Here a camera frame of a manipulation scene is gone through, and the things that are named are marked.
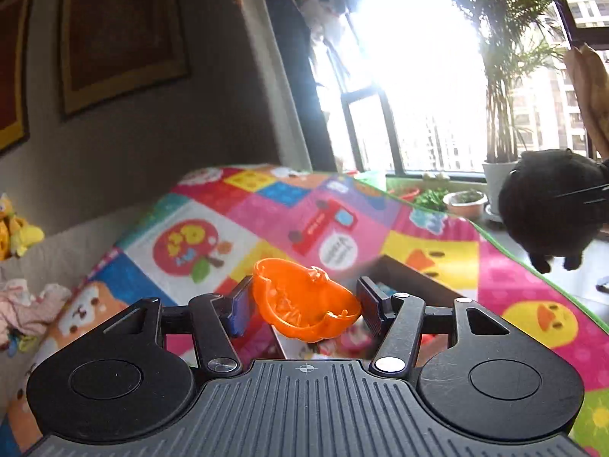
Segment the colourful cartoon play mat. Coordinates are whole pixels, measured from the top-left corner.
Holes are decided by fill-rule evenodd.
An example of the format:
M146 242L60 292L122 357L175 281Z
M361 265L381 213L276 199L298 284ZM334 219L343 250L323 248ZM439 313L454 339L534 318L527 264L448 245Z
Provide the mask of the colourful cartoon play mat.
M142 297L184 304L229 292L263 258L327 273L388 256L479 301L569 361L585 387L572 437L608 452L608 326L471 222L425 211L348 176L284 167L191 173L102 255L38 342L1 412L1 452L39 438L25 395L37 364Z

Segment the white potted palm plant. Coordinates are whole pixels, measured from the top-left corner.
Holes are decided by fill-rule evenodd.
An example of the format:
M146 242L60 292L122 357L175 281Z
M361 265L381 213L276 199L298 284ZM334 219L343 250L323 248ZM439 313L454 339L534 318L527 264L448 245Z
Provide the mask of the white potted palm plant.
M518 80L558 59L558 47L547 40L544 17L564 0L451 0L474 27L486 80L486 159L483 163L488 210L502 218L499 196L508 173L525 146L515 124L513 91Z

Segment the pink small flower pot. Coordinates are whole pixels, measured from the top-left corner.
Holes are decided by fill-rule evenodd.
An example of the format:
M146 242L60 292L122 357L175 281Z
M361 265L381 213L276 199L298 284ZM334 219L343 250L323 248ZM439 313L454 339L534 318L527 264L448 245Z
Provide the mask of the pink small flower pot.
M449 214L477 221L482 218L488 199L483 192L469 189L448 193L443 197L443 202Z

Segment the grey sofa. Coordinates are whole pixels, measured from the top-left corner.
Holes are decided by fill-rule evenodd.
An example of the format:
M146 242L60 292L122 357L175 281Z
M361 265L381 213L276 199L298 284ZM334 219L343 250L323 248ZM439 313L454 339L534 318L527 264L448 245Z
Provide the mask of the grey sofa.
M133 202L89 205L63 216L56 208L40 227L45 239L22 258L1 262L1 282L23 278L37 296L48 284L73 290L112 245L145 215L151 196ZM1 412L19 391L40 337L1 323Z

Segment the white pink crumpled cloth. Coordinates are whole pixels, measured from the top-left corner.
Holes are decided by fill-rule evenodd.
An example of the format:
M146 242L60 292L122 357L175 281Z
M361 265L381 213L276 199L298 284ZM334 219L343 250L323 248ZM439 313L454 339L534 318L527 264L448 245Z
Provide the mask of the white pink crumpled cloth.
M1 351L8 357L27 353L45 337L71 298L71 291L59 284L47 284L32 294L24 278L1 283Z

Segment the black plush toy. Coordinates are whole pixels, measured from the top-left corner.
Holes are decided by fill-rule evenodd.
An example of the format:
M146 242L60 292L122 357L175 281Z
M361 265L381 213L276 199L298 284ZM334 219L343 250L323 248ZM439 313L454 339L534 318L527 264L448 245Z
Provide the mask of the black plush toy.
M608 162L568 149L525 152L503 183L499 212L536 271L549 272L553 257L575 270L608 224Z

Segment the orange plastic hat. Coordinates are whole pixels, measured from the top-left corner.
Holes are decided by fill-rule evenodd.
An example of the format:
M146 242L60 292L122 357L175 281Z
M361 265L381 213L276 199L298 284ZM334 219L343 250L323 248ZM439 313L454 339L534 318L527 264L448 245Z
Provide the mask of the orange plastic hat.
M255 263L251 293L266 323L307 344L340 336L362 313L357 297L323 269L280 258Z

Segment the yellow green plush toy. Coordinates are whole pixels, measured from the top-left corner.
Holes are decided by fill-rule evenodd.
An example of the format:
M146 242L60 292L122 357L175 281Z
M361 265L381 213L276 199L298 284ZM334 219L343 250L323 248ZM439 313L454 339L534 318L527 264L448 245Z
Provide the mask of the yellow green plush toy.
M45 239L41 228L28 223L25 219L12 217L9 219L10 253L22 257L31 246Z

